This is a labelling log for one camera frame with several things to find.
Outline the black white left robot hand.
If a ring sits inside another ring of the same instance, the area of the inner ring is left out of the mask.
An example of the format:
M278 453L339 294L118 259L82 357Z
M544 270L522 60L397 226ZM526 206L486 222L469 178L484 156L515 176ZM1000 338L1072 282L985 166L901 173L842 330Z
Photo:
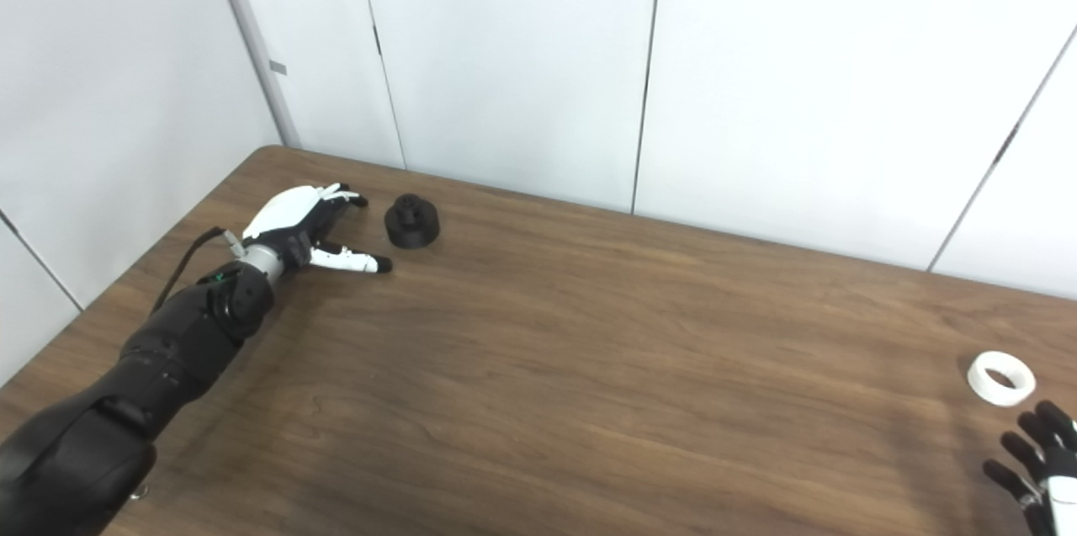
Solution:
M362 209L367 199L345 183L286 188L264 204L247 226L237 246L239 263L253 265L269 280L313 267L355 273L388 273L388 257L355 252L328 241L347 209Z

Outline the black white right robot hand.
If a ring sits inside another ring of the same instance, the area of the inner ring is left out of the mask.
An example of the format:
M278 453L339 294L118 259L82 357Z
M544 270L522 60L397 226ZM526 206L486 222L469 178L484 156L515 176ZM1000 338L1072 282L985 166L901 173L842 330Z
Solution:
M1001 447L1026 471L987 459L982 472L1016 502L1031 535L1076 533L1076 429L1053 401L1036 403L1018 417L1020 433L1001 435Z

